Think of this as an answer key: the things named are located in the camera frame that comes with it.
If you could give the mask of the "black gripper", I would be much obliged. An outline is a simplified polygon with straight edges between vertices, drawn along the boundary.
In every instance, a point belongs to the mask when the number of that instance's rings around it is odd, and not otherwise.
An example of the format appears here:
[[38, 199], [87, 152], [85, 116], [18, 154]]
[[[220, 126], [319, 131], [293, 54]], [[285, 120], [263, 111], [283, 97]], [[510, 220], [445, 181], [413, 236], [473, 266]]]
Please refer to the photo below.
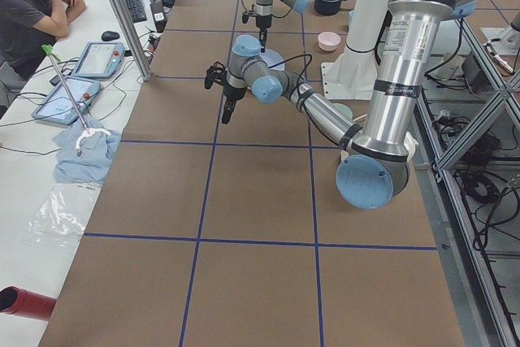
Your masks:
[[271, 27], [271, 15], [257, 15], [256, 26], [259, 29], [258, 39], [261, 44], [261, 52], [266, 51], [268, 30]]
[[222, 124], [228, 124], [231, 120], [232, 113], [235, 110], [236, 103], [240, 101], [246, 92], [246, 87], [234, 87], [230, 84], [226, 84], [223, 87], [223, 94], [226, 98], [223, 107], [223, 114], [221, 122]]

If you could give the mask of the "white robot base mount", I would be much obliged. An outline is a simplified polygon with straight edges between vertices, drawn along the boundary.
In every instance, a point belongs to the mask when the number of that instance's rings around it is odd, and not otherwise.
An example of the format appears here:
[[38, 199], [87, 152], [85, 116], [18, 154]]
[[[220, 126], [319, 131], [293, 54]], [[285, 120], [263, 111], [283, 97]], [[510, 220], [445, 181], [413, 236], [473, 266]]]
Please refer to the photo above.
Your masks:
[[344, 52], [322, 64], [324, 95], [330, 100], [369, 100], [377, 77], [375, 49], [388, 0], [357, 0]]

